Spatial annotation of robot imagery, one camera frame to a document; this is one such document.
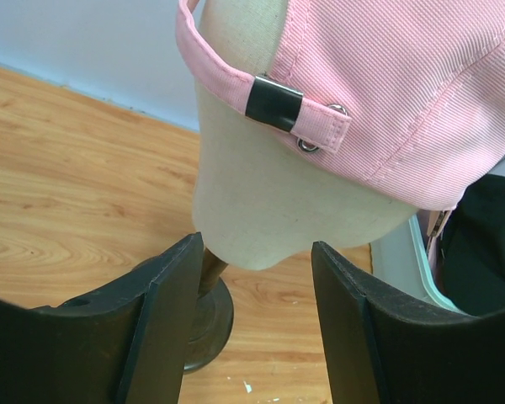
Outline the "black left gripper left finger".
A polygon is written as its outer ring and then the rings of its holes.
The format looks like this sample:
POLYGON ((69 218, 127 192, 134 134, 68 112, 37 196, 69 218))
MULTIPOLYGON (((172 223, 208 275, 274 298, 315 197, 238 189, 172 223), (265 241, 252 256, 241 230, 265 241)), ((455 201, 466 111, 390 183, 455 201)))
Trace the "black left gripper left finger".
POLYGON ((166 252, 63 304, 0 300, 0 403, 175 403, 204 245, 166 252))

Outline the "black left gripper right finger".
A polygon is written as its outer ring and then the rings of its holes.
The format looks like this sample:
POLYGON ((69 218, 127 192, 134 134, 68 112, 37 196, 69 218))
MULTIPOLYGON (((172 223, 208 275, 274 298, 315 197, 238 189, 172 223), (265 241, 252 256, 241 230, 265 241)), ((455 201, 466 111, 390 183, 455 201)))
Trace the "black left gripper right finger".
POLYGON ((336 403, 505 403, 505 310, 419 300, 315 242, 311 266, 336 403))

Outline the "black baseball cap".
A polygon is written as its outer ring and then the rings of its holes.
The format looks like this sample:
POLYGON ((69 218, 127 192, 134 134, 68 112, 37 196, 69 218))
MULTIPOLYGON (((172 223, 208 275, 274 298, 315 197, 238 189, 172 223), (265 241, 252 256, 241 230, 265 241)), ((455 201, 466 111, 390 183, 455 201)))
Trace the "black baseball cap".
POLYGON ((487 174, 465 191, 440 239, 442 280, 472 316, 505 308, 505 177, 487 174))

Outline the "pink sport baseball cap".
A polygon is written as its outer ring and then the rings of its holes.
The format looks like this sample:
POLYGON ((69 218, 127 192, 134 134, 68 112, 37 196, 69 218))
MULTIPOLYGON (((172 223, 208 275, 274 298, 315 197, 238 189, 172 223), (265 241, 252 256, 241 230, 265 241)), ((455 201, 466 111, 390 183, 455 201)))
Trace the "pink sport baseball cap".
POLYGON ((226 63, 194 8, 194 77, 331 173, 442 211, 505 157, 505 1, 291 1, 265 75, 226 63))

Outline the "light teal plastic bin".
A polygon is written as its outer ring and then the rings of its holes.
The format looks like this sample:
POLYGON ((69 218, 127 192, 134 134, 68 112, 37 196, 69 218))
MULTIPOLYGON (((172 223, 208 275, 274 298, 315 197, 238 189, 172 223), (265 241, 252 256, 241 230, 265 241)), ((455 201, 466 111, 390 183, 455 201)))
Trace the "light teal plastic bin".
POLYGON ((427 213, 417 213, 384 237, 372 242, 373 275, 391 286, 445 310, 459 312, 433 279, 425 242, 427 213))

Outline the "pink cap in bin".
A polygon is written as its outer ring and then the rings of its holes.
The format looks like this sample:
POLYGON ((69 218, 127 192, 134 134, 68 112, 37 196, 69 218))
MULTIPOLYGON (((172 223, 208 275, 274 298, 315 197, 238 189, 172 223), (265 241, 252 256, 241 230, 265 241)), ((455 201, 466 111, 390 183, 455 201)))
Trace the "pink cap in bin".
POLYGON ((451 213, 451 210, 420 210, 417 212, 417 222, 425 247, 428 265, 436 284, 439 283, 440 272, 443 265, 443 253, 440 249, 440 240, 451 213))

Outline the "cream mannequin head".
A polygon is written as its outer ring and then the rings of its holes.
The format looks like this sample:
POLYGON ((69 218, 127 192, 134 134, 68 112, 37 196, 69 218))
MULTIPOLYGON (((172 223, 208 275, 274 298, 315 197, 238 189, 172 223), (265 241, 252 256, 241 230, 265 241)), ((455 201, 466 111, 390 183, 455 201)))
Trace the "cream mannequin head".
POLYGON ((366 102, 360 36, 373 1, 209 1, 199 35, 229 66, 301 92, 328 121, 287 133, 234 110, 204 84, 193 222, 220 260, 270 268, 318 240, 355 247, 416 208, 370 187, 383 145, 366 102))

